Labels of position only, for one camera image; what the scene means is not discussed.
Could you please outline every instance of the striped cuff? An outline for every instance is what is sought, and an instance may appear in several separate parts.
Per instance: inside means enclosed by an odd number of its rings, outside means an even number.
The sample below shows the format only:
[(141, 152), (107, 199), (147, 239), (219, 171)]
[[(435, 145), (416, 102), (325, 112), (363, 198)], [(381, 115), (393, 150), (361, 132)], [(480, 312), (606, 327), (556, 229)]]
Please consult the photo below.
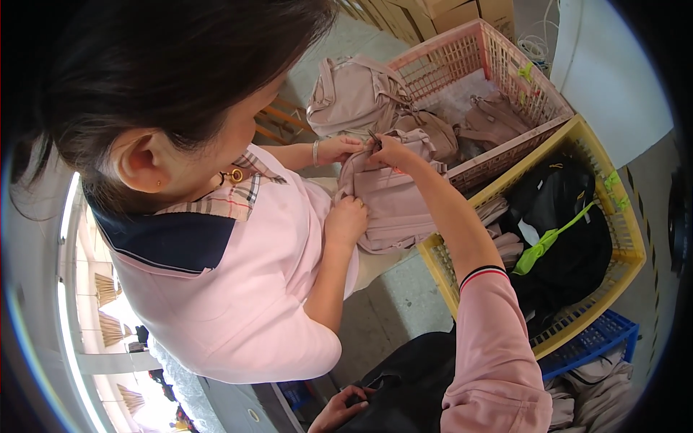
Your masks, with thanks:
[(494, 266), (494, 265), (486, 265), (486, 266), (481, 266), (473, 270), (472, 272), (469, 273), (466, 277), (464, 277), (464, 280), (459, 284), (459, 291), (462, 293), (462, 289), (464, 289), (464, 286), (471, 281), (472, 279), (478, 277), (479, 275), (484, 275), (484, 274), (500, 274), (503, 275), (505, 278), (508, 278), (508, 274), (505, 273), (503, 268), (499, 266)]

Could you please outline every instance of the gold ring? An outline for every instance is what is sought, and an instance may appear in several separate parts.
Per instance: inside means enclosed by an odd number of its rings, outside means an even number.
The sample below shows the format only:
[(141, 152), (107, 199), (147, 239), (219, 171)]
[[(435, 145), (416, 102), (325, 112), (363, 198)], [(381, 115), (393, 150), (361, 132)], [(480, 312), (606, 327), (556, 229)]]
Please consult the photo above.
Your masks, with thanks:
[(235, 168), (231, 170), (231, 182), (237, 184), (243, 180), (243, 172)]

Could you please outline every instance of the woman's left hand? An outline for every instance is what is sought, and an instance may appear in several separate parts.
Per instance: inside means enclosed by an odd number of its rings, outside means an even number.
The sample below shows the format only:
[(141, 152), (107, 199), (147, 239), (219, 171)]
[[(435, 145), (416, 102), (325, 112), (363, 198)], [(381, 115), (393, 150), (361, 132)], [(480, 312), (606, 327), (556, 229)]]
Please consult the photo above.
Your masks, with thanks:
[[(313, 424), (308, 429), (308, 433), (332, 433), (342, 424), (358, 415), (359, 412), (368, 407), (366, 399), (375, 394), (375, 389), (359, 388), (354, 385), (349, 385), (342, 392), (333, 396), (327, 403), (327, 406), (315, 418)], [(361, 403), (356, 403), (351, 407), (347, 407), (347, 399), (356, 394)]]
[(342, 163), (351, 156), (352, 153), (363, 150), (363, 143), (360, 140), (342, 135), (331, 139), (320, 141), (317, 144), (317, 164)]

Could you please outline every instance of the hand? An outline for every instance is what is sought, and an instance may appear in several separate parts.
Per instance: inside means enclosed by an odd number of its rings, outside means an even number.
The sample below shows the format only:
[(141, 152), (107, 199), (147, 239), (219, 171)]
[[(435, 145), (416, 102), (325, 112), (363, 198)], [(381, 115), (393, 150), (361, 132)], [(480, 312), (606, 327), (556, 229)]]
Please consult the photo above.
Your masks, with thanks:
[[(370, 158), (366, 160), (366, 164), (380, 163), (406, 172), (407, 165), (410, 164), (411, 161), (421, 159), (419, 155), (403, 145), (398, 139), (382, 134), (376, 134), (376, 136), (383, 142), (383, 149), (373, 153)], [(373, 139), (368, 139), (366, 145), (372, 144)]]
[(361, 400), (366, 400), (376, 392), (375, 389), (355, 387), (349, 385), (344, 391), (332, 397), (327, 406), (320, 412), (313, 424), (310, 425), (308, 433), (329, 433), (341, 427), (345, 422), (352, 419), (359, 412), (368, 407), (367, 401), (356, 403), (354, 406), (347, 407), (347, 398), (358, 395)]
[(363, 143), (350, 136), (342, 135), (320, 141), (317, 144), (317, 164), (324, 166), (344, 162), (352, 153), (363, 150)]
[(344, 246), (351, 251), (367, 227), (368, 206), (361, 199), (348, 195), (327, 214), (325, 245)]

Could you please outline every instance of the blue plastic crate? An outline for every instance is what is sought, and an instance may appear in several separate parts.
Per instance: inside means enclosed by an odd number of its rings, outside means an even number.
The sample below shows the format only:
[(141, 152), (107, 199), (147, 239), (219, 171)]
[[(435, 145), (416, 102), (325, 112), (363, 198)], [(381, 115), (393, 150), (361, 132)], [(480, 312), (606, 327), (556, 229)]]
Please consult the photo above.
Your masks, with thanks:
[(585, 365), (597, 356), (622, 343), (626, 343), (624, 360), (633, 360), (640, 326), (625, 317), (607, 310), (575, 338), (541, 358), (542, 379), (549, 380)]
[(277, 386), (284, 395), (284, 398), (291, 405), (291, 410), (297, 410), (306, 404), (313, 396), (302, 380), (292, 382), (277, 382)]

